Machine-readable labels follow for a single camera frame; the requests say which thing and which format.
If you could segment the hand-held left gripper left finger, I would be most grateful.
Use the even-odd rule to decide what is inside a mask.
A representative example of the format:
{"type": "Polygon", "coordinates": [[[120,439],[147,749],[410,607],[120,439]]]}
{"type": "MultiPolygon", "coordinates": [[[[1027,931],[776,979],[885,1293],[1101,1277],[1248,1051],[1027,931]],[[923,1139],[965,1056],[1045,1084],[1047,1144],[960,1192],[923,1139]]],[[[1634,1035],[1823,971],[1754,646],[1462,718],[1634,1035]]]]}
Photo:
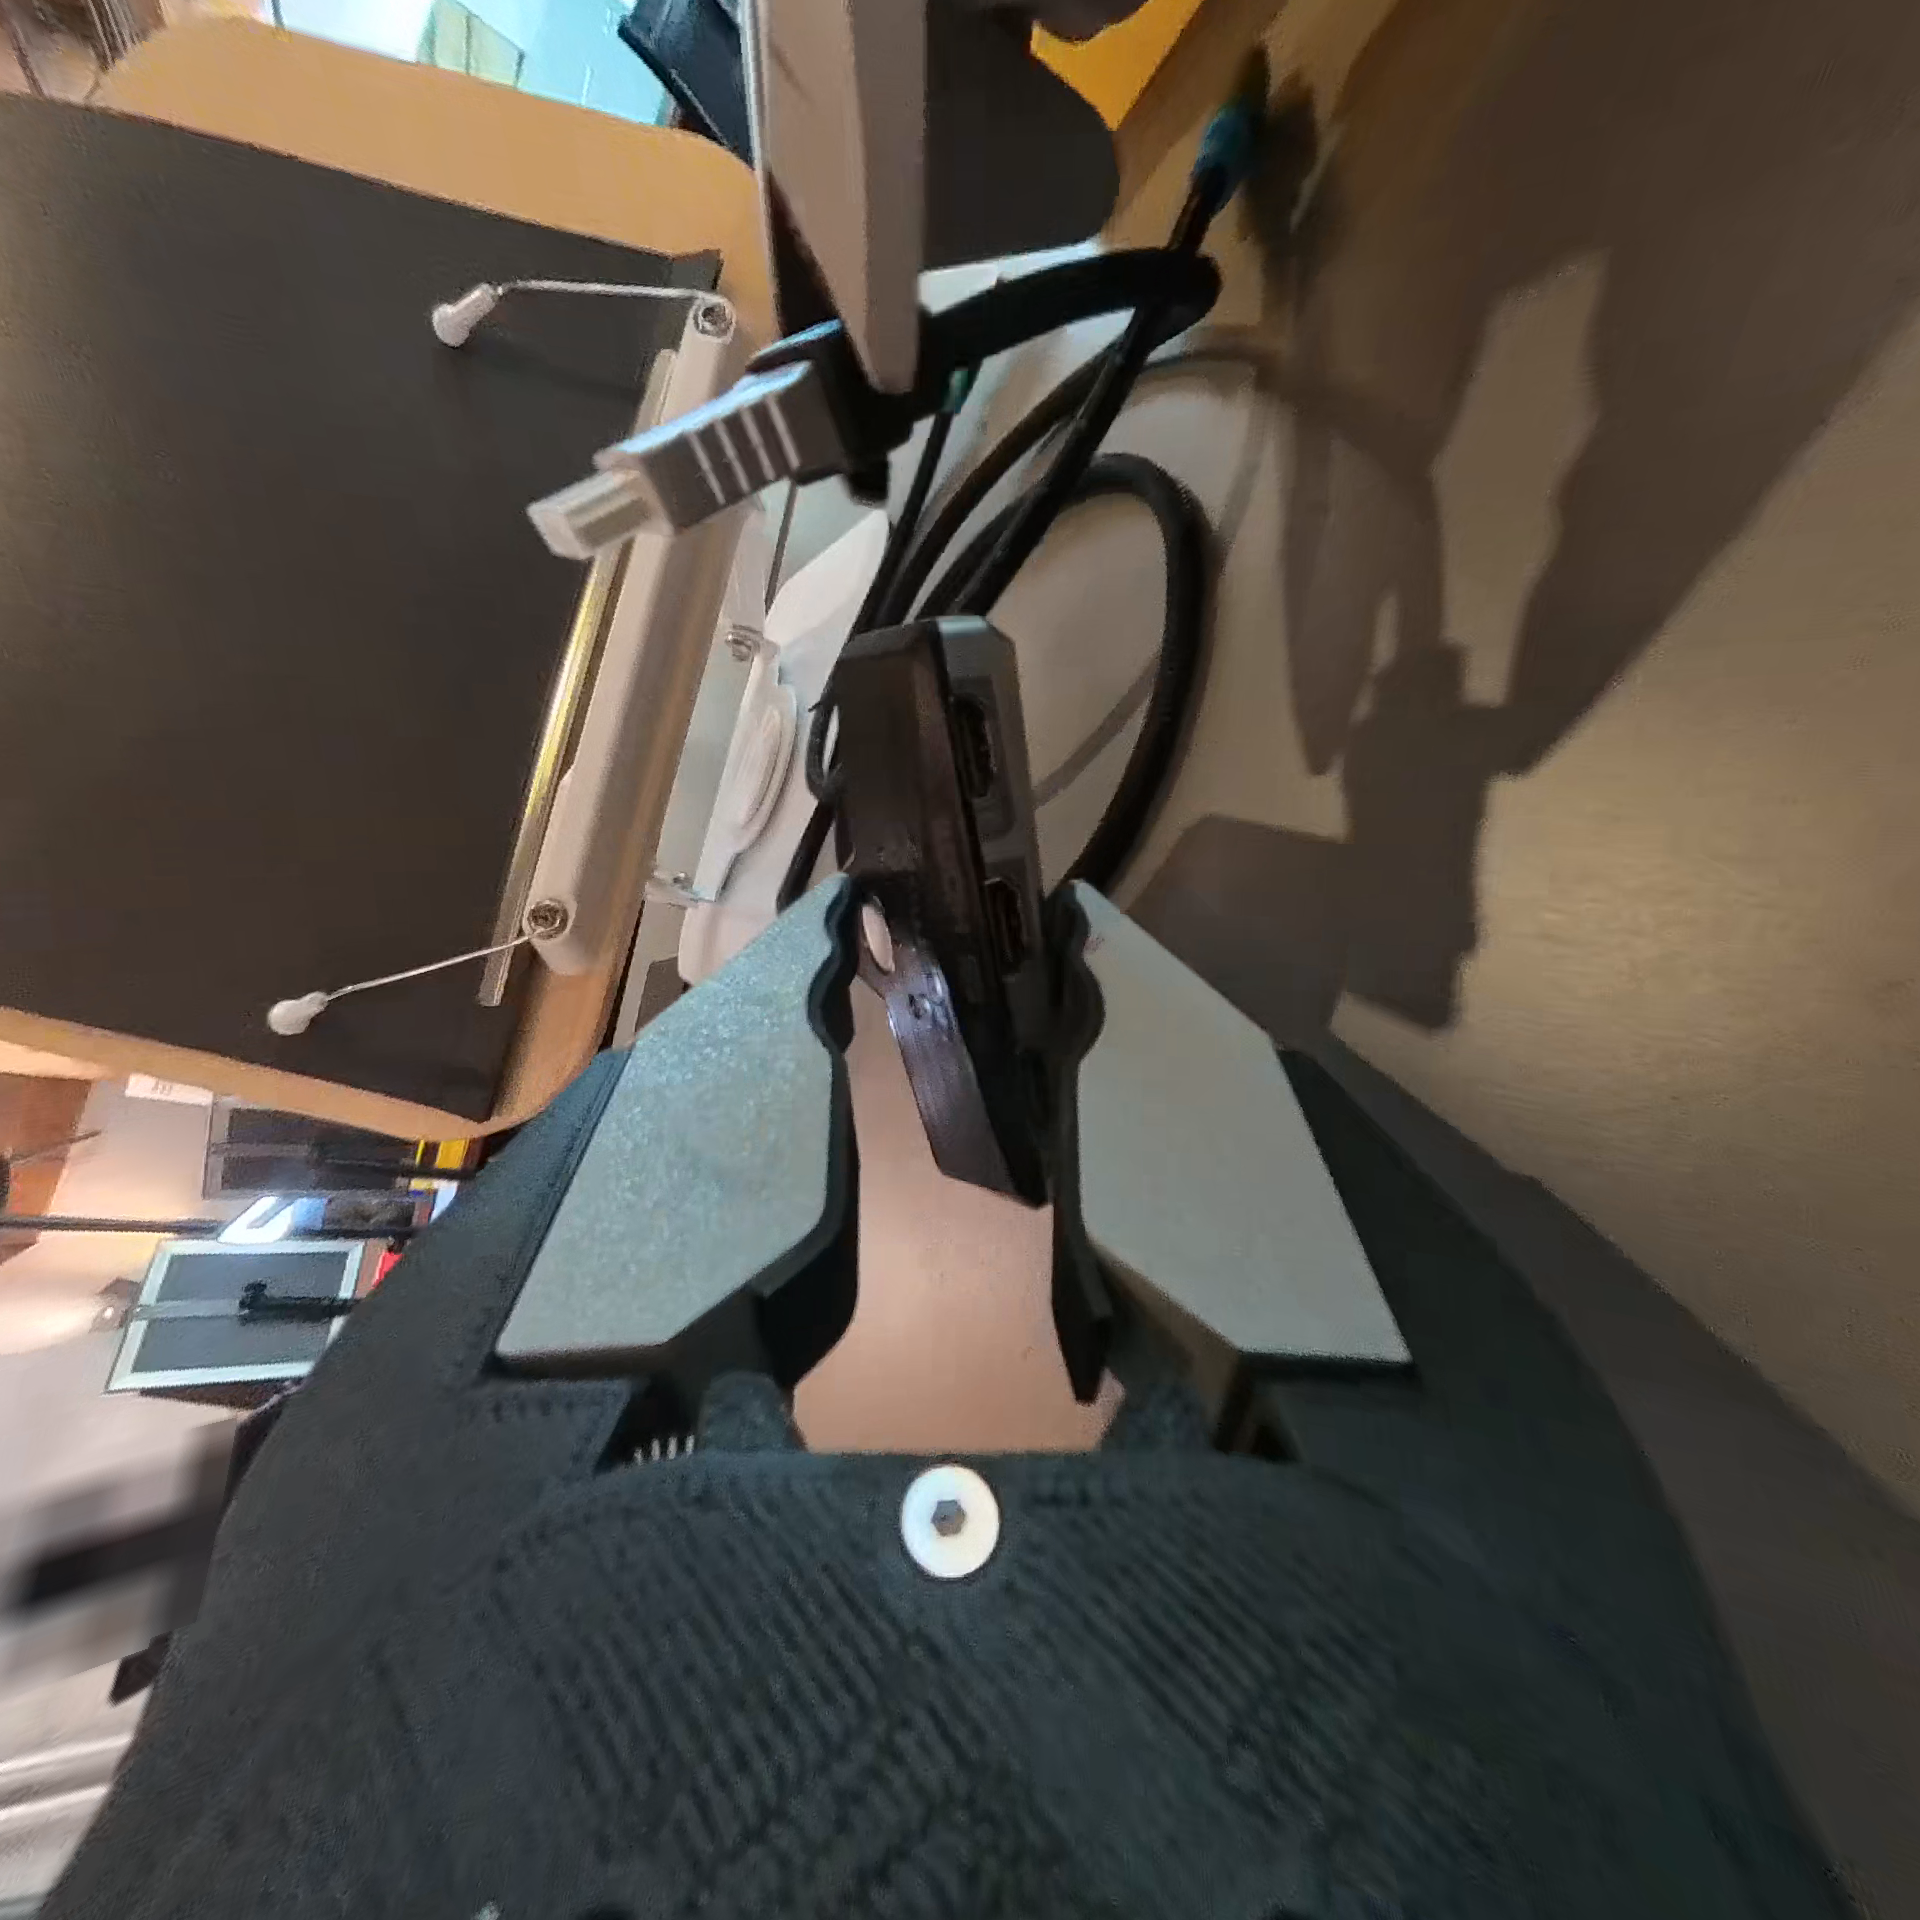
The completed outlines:
{"type": "Polygon", "coordinates": [[[623,1051],[496,1336],[509,1374],[808,1374],[856,1305],[856,899],[801,901],[623,1051]]]}

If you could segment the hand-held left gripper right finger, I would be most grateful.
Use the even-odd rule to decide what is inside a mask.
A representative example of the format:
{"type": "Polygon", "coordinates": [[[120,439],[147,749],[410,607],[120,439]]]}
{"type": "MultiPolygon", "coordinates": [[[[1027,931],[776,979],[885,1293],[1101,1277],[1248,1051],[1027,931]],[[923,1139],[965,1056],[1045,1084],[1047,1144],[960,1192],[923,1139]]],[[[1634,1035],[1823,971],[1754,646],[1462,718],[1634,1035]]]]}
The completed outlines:
{"type": "Polygon", "coordinates": [[[1093,887],[1053,904],[1053,1332],[1073,1396],[1408,1376],[1274,1043],[1093,887]]]}

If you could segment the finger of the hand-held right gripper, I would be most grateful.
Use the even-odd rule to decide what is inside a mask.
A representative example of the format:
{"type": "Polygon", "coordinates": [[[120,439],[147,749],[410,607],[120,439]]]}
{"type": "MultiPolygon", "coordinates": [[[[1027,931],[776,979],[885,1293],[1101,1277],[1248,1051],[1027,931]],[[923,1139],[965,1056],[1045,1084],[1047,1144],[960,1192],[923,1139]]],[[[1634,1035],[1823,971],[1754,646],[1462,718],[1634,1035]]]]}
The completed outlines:
{"type": "Polygon", "coordinates": [[[1025,16],[928,7],[928,265],[1066,248],[1118,198],[1113,134],[1033,51],[1025,16]]]}
{"type": "Polygon", "coordinates": [[[880,495],[894,447],[975,361],[968,308],[920,299],[928,5],[747,5],[744,83],[775,304],[758,363],[814,361],[826,441],[805,477],[880,495]]]}

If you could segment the thin black cable green plugs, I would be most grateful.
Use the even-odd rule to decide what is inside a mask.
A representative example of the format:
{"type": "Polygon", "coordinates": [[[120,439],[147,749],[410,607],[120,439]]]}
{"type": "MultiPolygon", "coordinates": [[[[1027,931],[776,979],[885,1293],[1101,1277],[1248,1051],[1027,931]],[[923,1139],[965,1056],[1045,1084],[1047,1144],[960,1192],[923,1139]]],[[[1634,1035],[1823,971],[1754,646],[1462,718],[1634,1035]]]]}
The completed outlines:
{"type": "Polygon", "coordinates": [[[1203,253],[1203,243],[1215,217],[1251,168],[1264,102],[1265,65],[1264,57],[1254,54],[1241,85],[1207,124],[1191,164],[1184,206],[1161,247],[1069,259],[993,283],[928,317],[923,342],[930,348],[930,398],[914,398],[904,407],[912,424],[920,417],[933,420],[928,451],[914,470],[907,505],[855,619],[855,633],[902,627],[914,613],[926,617],[991,613],[1039,549],[1050,523],[1080,495],[1101,443],[1152,351],[1184,335],[1218,299],[1218,269],[1203,253]],[[1120,335],[1037,403],[965,475],[930,528],[920,529],[933,464],[943,451],[974,373],[993,356],[1050,331],[1114,312],[1123,316],[1120,335]],[[984,494],[1055,428],[1065,437],[1041,477],[979,529],[979,540],[953,559],[937,584],[928,584],[933,563],[966,525],[984,494]]]}

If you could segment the black hdmi switch box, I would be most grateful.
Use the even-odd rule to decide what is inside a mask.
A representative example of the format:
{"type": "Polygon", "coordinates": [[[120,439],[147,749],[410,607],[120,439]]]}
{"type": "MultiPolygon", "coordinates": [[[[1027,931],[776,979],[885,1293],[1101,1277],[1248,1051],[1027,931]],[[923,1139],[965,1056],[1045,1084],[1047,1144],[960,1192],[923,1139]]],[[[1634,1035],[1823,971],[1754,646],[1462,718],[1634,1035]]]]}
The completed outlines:
{"type": "Polygon", "coordinates": [[[834,844],[937,1169],[1049,1197],[1050,983],[1017,648],[975,614],[856,635],[834,844]]]}

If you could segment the grey framed dark panel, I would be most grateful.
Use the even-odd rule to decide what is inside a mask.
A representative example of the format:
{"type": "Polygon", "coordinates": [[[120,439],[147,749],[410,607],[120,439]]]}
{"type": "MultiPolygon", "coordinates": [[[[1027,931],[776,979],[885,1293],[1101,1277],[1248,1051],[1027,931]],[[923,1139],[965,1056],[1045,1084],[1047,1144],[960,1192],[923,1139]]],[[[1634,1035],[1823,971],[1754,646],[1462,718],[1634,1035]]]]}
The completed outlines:
{"type": "Polygon", "coordinates": [[[301,1381],[357,1305],[365,1264],[359,1238],[169,1238],[131,1297],[104,1391],[301,1381]]]}
{"type": "Polygon", "coordinates": [[[446,1167],[438,1142],[219,1101],[207,1118],[201,1196],[253,1199],[401,1192],[443,1173],[458,1179],[463,1152],[454,1144],[453,1164],[446,1167]]]}

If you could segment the wooden board with black panel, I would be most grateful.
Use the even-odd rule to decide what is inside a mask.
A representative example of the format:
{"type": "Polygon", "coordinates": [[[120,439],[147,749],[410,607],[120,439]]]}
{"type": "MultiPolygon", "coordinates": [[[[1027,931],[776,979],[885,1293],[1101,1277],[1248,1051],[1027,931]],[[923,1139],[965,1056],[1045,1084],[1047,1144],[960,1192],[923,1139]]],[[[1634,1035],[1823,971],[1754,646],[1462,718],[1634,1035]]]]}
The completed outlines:
{"type": "Polygon", "coordinates": [[[635,422],[682,304],[769,327],[747,163],[201,16],[93,104],[5,95],[5,1045],[392,1134],[493,1134],[615,966],[489,943],[586,566],[526,510],[635,422]]]}

